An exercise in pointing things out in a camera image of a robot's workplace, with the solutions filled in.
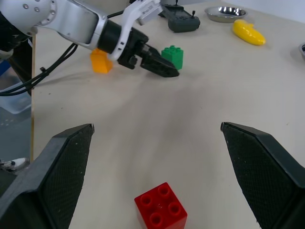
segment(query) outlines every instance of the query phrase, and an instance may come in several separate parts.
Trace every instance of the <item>white table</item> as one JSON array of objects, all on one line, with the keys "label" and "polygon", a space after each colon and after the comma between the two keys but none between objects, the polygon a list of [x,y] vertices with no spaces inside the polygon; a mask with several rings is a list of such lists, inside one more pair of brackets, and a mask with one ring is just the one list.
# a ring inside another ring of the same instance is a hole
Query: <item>white table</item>
[{"label": "white table", "polygon": [[[248,20],[267,39],[256,47],[237,38],[232,24],[208,20],[204,9],[213,4],[186,7],[201,19],[195,32],[172,33],[161,18],[140,28],[153,47],[184,50],[179,78],[118,64],[108,75],[94,74],[90,52],[80,48],[36,87],[34,157],[53,135],[95,125],[71,229],[140,228],[133,199],[166,181],[188,212],[187,229],[258,229],[234,175],[223,121],[271,133],[305,165],[305,62],[297,50],[305,25],[250,10]],[[69,44],[42,30],[36,73]]]}]

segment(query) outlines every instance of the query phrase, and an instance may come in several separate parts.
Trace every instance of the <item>red duplo block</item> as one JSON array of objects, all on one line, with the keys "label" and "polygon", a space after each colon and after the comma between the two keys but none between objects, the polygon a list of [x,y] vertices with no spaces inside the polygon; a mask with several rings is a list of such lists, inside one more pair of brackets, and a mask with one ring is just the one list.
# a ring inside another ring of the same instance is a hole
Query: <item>red duplo block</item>
[{"label": "red duplo block", "polygon": [[184,229],[187,213],[168,183],[134,199],[144,229]]}]

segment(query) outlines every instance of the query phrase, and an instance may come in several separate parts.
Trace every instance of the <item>metal bowl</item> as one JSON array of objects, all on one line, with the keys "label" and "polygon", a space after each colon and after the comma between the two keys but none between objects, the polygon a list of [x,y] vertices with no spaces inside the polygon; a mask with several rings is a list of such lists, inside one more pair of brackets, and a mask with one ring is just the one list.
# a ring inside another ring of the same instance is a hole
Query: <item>metal bowl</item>
[{"label": "metal bowl", "polygon": [[303,59],[305,60],[305,43],[303,43],[299,46],[299,50],[302,54]]},{"label": "metal bowl", "polygon": [[220,6],[220,7],[209,7],[205,9],[208,18],[212,21],[222,23],[232,23],[237,19],[244,18],[248,13],[241,8]]}]

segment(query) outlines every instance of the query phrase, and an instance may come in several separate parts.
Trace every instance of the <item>green lego brick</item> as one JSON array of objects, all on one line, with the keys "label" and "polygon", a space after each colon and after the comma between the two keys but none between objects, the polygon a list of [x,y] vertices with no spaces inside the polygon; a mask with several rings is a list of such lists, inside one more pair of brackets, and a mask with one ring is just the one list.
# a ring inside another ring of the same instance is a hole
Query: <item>green lego brick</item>
[{"label": "green lego brick", "polygon": [[182,69],[183,66],[183,50],[181,48],[172,45],[169,48],[165,48],[161,52],[161,56],[170,62],[172,62],[177,70]]}]

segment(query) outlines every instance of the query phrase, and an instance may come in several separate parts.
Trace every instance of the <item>black cable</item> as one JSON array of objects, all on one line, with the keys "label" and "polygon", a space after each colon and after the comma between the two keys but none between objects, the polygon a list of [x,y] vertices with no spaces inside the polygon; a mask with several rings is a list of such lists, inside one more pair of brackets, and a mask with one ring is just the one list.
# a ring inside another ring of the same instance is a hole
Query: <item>black cable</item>
[{"label": "black cable", "polygon": [[[113,14],[110,14],[107,16],[107,18],[113,18],[113,17],[116,17],[116,16],[119,16],[119,15],[122,15],[124,13],[124,11],[119,11],[119,12],[116,12],[116,13],[113,13]],[[39,75],[37,75],[36,77],[34,77],[33,79],[31,80],[28,80],[27,82],[17,86],[17,87],[14,87],[10,90],[7,90],[7,91],[4,91],[4,92],[1,92],[0,93],[0,96],[14,96],[14,95],[18,95],[18,94],[22,94],[24,92],[27,92],[29,90],[31,90],[33,87],[35,87],[37,84],[39,84],[44,78],[46,78],[48,75],[50,75],[50,73],[52,71],[54,71],[55,68],[57,68],[61,63],[63,63],[65,60],[67,60],[70,56],[72,56],[76,49],[77,49],[78,45],[77,44],[72,44],[70,45],[70,47],[63,53],[63,55],[61,55],[61,57],[53,64],[51,65],[47,70],[43,71],[42,73],[40,73]],[[29,87],[21,90],[21,91],[18,91],[18,92],[15,92],[23,87],[26,87],[30,85]]]},{"label": "black cable", "polygon": [[110,14],[107,16],[107,18],[113,18],[113,17],[116,17],[116,16],[119,16],[119,15],[122,15],[124,13],[124,11],[119,11],[119,12],[116,12],[116,13],[113,13],[113,14]]}]

